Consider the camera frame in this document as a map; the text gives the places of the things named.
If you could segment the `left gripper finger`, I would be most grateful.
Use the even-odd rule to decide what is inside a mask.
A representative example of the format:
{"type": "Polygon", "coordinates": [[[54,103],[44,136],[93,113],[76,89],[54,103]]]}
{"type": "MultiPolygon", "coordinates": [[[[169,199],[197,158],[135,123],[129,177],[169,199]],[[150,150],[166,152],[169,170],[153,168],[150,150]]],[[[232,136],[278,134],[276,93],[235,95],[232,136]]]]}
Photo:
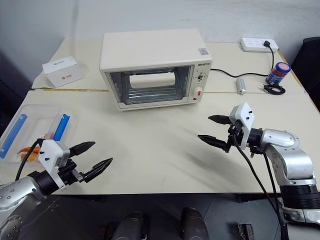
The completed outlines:
{"type": "Polygon", "coordinates": [[[92,167],[90,171],[84,174],[83,180],[85,182],[92,181],[94,178],[102,174],[107,169],[107,167],[112,163],[112,161],[113,161],[113,158],[111,157],[97,163],[92,167]]]}
{"type": "Polygon", "coordinates": [[[95,143],[96,143],[95,141],[86,141],[86,142],[82,142],[80,144],[77,144],[75,146],[72,146],[71,148],[69,148],[69,151],[70,151],[69,158],[72,158],[73,156],[78,156],[78,155],[86,152],[95,143]]]}

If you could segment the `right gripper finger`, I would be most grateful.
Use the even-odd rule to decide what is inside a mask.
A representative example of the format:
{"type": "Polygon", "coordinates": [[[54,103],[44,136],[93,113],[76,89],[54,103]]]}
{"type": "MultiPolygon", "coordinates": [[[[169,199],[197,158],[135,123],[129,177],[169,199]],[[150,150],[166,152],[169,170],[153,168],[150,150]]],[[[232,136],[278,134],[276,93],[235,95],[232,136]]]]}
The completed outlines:
{"type": "Polygon", "coordinates": [[[208,119],[215,122],[215,123],[222,124],[222,125],[231,125],[232,124],[229,116],[226,116],[226,115],[212,115],[212,116],[209,116],[208,119]]]}
{"type": "Polygon", "coordinates": [[[227,143],[225,141],[217,139],[214,136],[201,134],[201,135],[198,135],[198,138],[210,146],[213,146],[222,150],[226,149],[227,143]]]}

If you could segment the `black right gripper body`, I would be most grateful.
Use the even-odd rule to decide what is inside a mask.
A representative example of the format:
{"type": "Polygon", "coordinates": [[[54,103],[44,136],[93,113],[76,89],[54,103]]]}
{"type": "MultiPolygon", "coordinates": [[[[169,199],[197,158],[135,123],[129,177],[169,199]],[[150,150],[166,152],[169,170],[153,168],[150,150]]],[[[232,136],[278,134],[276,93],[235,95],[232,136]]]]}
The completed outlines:
{"type": "Polygon", "coordinates": [[[236,139],[236,143],[240,146],[242,139],[243,139],[243,130],[242,130],[243,124],[240,121],[236,121],[234,124],[231,124],[228,129],[228,137],[226,146],[224,147],[224,151],[228,153],[230,151],[231,146],[236,146],[234,141],[234,136],[236,139]]]}

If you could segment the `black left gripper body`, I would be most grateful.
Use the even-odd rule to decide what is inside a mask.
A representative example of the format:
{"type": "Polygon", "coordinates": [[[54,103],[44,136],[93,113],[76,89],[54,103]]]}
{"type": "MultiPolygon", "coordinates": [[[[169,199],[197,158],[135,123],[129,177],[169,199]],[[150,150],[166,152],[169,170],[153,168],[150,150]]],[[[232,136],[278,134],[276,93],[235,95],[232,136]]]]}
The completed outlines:
{"type": "Polygon", "coordinates": [[[75,182],[83,182],[85,174],[76,170],[77,164],[68,159],[66,165],[58,169],[58,175],[65,185],[72,185],[75,182]]]}

